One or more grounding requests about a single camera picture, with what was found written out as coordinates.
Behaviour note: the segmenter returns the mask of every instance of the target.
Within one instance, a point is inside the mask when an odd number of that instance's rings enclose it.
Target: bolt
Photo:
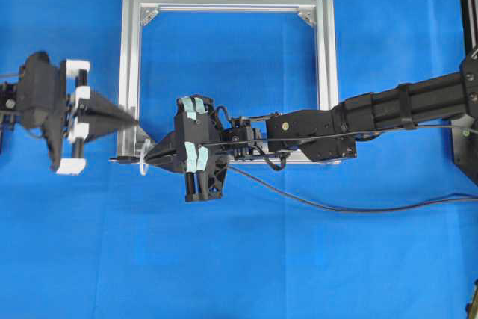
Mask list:
[[[8,99],[7,102],[5,102],[5,106],[7,106],[7,108],[9,108],[9,109],[14,108],[15,107],[15,100]]]

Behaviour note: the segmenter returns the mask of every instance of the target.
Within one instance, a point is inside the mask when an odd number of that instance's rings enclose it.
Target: metal rod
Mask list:
[[[75,143],[72,146],[72,157],[73,158],[83,158],[84,156],[84,140],[82,138],[77,138]]]
[[[186,179],[186,194],[195,194],[196,183],[194,181],[194,173],[186,173],[184,178]]]
[[[87,86],[87,76],[88,72],[86,70],[80,70],[78,76],[75,79],[75,87],[78,86]]]

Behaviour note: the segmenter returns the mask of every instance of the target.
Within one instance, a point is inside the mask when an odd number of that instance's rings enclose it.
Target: black plastic part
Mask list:
[[[410,102],[409,85],[401,84],[397,87],[400,101],[400,116],[402,117],[402,126],[406,130],[415,130],[417,126],[413,122],[412,104]]]
[[[174,173],[184,173],[186,202],[202,202],[219,199],[223,195],[228,156],[221,147],[208,149],[208,161],[204,171],[186,173],[187,151],[184,143],[194,143],[196,151],[201,143],[218,142],[223,126],[214,110],[214,102],[208,97],[193,95],[191,101],[196,110],[196,100],[202,99],[206,112],[196,112],[196,119],[184,111],[182,100],[178,100],[178,112],[174,117],[175,131],[146,153],[145,162]]]
[[[0,154],[4,130],[13,130],[16,122],[16,84],[0,85]]]
[[[333,111],[301,110],[284,114],[266,121],[268,138],[313,137],[340,134],[341,121],[333,119]],[[356,157],[355,140],[352,137],[334,137],[313,141],[269,142],[269,151],[299,148],[313,162],[334,161]]]
[[[477,0],[461,0],[462,4],[462,21],[463,21],[463,36],[465,41],[465,52],[469,54],[473,48],[477,46],[478,40],[478,17],[477,17]],[[470,62],[472,68],[468,66],[462,67],[462,73],[465,77],[467,85],[467,95],[475,99],[474,93],[476,88],[471,87],[478,84],[478,77],[476,72],[476,61]],[[471,102],[471,111],[477,110],[477,102]],[[477,129],[477,123],[473,117],[468,115],[460,119],[452,120],[452,125],[467,126]],[[478,185],[478,143],[477,136],[466,135],[460,130],[452,130],[452,144],[453,144],[453,162],[458,168],[463,171],[475,184]]]
[[[50,64],[45,52],[28,57],[20,68],[23,77],[17,88],[16,110],[26,129],[41,128],[46,139],[51,169],[60,166],[66,116],[66,62],[60,69]]]

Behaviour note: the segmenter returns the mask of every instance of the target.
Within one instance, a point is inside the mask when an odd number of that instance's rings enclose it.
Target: black end effector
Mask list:
[[[214,102],[194,95],[178,99],[177,105],[175,131],[148,151],[144,161],[170,172],[183,173],[187,202],[219,199],[223,195],[228,154],[220,147],[202,146],[219,141],[223,130]]]
[[[62,61],[57,68],[45,52],[36,52],[20,67],[18,84],[0,87],[2,127],[19,122],[29,131],[39,128],[56,173],[81,172],[84,143],[137,124],[87,86],[88,70],[87,61]],[[75,77],[72,96],[66,94],[67,76]],[[71,158],[62,158],[64,137],[72,143]]]

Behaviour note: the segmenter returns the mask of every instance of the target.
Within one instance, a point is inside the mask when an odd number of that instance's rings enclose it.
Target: blue fabric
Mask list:
[[[0,0],[0,73],[45,49],[92,63],[116,101],[122,0]],[[459,0],[335,0],[341,99],[455,72]],[[177,97],[233,115],[315,107],[311,29],[294,15],[165,13],[144,31],[142,118],[156,139]],[[184,179],[108,163],[48,170],[18,127],[0,157],[0,318],[463,318],[478,278],[475,205],[352,216],[283,199],[229,173],[222,200],[184,203]],[[405,205],[476,186],[447,131],[387,134],[337,166],[257,176],[335,205]]]

